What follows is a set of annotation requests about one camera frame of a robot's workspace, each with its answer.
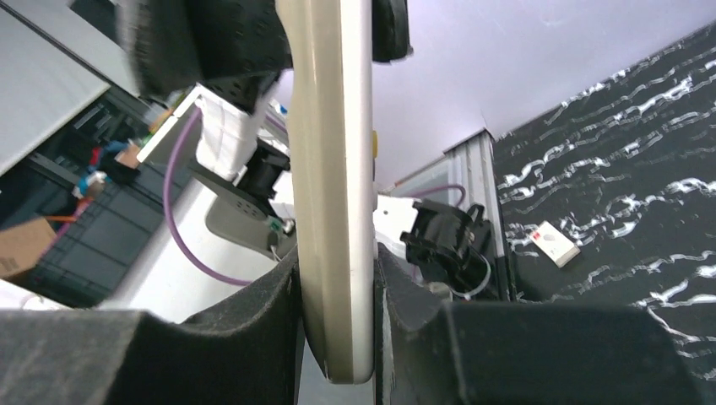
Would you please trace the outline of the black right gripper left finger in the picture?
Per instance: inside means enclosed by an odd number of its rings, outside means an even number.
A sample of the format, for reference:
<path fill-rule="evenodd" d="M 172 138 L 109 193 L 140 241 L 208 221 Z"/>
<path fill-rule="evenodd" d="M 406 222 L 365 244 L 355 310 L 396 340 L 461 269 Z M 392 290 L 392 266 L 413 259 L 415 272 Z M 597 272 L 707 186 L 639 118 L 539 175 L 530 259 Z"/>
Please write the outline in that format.
<path fill-rule="evenodd" d="M 294 404 L 298 258 L 176 324 L 130 310 L 6 310 L 4 404 Z"/>

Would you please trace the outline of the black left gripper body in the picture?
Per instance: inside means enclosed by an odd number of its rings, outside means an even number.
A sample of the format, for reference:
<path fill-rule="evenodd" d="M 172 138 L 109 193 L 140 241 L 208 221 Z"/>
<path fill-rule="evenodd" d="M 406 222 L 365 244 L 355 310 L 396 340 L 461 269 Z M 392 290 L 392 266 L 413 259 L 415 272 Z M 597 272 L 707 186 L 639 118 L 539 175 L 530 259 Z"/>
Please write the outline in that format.
<path fill-rule="evenodd" d="M 468 210 L 433 201 L 415 201 L 417 216 L 400 240 L 406 261 L 427 283 L 446 284 L 459 298 L 476 298 L 491 288 L 495 273 L 492 223 L 485 207 Z"/>

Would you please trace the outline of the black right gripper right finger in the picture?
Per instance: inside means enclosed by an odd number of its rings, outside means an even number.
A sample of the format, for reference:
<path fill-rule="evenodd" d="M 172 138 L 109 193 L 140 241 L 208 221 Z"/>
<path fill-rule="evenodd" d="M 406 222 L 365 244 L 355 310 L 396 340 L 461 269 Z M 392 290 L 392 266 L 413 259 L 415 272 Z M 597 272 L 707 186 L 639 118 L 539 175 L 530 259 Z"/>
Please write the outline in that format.
<path fill-rule="evenodd" d="M 669 334 L 626 307 L 445 301 L 385 246 L 378 404 L 702 404 Z"/>

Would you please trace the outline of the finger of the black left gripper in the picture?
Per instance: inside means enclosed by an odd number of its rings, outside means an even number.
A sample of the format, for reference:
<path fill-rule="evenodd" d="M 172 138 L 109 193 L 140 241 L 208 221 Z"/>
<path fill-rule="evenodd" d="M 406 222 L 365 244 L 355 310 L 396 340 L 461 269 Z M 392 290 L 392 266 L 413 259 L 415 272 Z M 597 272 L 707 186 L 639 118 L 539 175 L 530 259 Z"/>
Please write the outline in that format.
<path fill-rule="evenodd" d="M 273 1 L 121 1 L 117 31 L 143 97 L 203 84 L 254 111 L 293 67 Z"/>
<path fill-rule="evenodd" d="M 372 0 L 372 60 L 390 63 L 412 53 L 406 0 Z"/>

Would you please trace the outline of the beige remote control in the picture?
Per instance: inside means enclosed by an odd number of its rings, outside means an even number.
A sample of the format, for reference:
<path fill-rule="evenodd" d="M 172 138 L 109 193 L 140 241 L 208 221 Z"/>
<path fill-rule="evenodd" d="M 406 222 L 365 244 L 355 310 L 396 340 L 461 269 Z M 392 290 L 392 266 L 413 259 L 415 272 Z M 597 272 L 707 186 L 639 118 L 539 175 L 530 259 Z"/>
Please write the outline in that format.
<path fill-rule="evenodd" d="M 287 118 L 307 340 L 327 379 L 373 374 L 372 6 L 279 1 L 293 59 Z"/>

